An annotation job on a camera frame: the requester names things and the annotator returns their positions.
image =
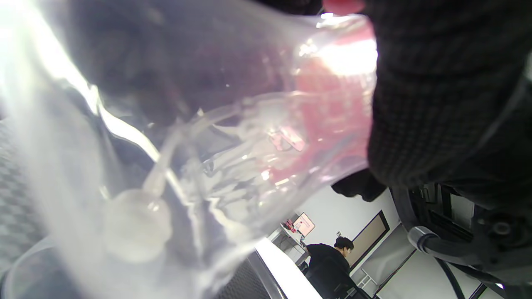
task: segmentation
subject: checkered fabric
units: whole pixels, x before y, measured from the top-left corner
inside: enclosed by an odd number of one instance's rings
[[[270,299],[260,278],[247,260],[238,267],[235,276],[214,299]]]
[[[8,125],[0,121],[0,276],[42,239]]]

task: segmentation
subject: screw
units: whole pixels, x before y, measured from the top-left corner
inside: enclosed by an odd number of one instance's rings
[[[497,222],[493,225],[493,232],[501,236],[506,236],[512,232],[512,228],[506,222]]]

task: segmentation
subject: monitor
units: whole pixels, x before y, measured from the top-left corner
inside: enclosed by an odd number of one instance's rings
[[[296,221],[294,221],[294,228],[297,229],[303,237],[306,237],[316,227],[312,220],[305,214],[301,214]]]

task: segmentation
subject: clear plastic container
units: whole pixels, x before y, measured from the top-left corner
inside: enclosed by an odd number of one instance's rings
[[[95,298],[208,298],[315,190],[367,166],[362,16],[238,0],[0,2],[36,205]]]
[[[3,299],[82,299],[69,275],[61,267],[50,238],[35,244],[5,274],[0,296]]]

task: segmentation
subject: desk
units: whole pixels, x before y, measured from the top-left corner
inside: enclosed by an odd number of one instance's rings
[[[256,250],[288,299],[322,299],[293,261],[267,239]]]
[[[301,237],[300,233],[292,232],[280,225],[268,240],[288,255],[296,265],[300,265],[309,257],[309,253],[303,249],[305,245],[301,242]]]

